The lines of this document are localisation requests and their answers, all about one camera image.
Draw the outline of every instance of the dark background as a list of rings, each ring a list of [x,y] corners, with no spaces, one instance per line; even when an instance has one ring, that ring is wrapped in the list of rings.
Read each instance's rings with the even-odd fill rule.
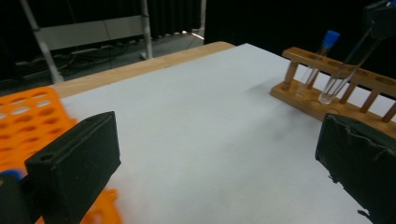
[[[342,62],[363,35],[364,7],[375,2],[207,0],[205,43],[249,43],[277,55],[290,47],[315,52],[334,30],[341,36],[328,56]],[[383,40],[362,68],[396,78],[396,38]]]
[[[140,0],[28,0],[28,3],[40,27],[141,14]],[[202,0],[148,0],[151,36],[155,39],[201,28],[201,4]],[[138,41],[141,37],[131,39]],[[79,49],[92,45],[79,46]],[[58,52],[67,53],[73,49]],[[20,78],[15,62],[30,62],[40,56],[41,51],[20,1],[0,0],[0,80]]]

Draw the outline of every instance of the white paper surface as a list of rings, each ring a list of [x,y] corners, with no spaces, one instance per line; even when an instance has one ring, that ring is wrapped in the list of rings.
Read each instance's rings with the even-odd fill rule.
[[[321,122],[270,96],[288,65],[243,45],[63,103],[115,111],[124,223],[370,223],[315,160]]]

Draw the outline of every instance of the blue object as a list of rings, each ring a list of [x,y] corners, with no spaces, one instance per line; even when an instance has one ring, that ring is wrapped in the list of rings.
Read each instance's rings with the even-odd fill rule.
[[[332,45],[338,40],[338,37],[340,37],[340,34],[335,31],[328,30],[323,38],[322,46],[327,49],[331,48]]]
[[[21,172],[18,170],[6,170],[0,172],[0,175],[14,175],[15,177],[17,177],[18,181],[22,180]]]

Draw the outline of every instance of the glass test tube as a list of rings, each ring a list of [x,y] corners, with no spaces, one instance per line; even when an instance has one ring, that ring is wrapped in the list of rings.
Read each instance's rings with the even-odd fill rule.
[[[335,31],[328,30],[326,32],[326,35],[323,38],[323,41],[321,43],[321,46],[319,47],[318,51],[314,55],[314,60],[321,61],[323,57],[327,55],[329,50],[332,48],[334,43],[338,40],[338,37],[340,34],[338,34]],[[302,78],[302,83],[298,86],[296,94],[302,94],[305,89],[312,89],[312,86],[315,82],[315,79],[317,78],[319,73],[319,70],[315,67],[308,66],[305,70],[305,73]]]
[[[379,45],[381,39],[372,39],[371,37],[367,38],[371,31],[371,28],[367,30],[358,44],[346,57],[346,60],[343,62],[337,72],[331,75],[326,87],[319,96],[321,103],[325,105],[331,103],[341,91],[341,89],[344,88],[347,82],[359,70],[361,65]]]

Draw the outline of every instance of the orange plastic rack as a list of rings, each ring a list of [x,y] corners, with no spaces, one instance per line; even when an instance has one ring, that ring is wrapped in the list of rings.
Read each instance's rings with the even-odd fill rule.
[[[76,123],[52,88],[0,97],[0,172],[18,170],[26,175],[24,161]],[[116,198],[115,189],[104,189],[81,223],[121,223],[114,206]]]

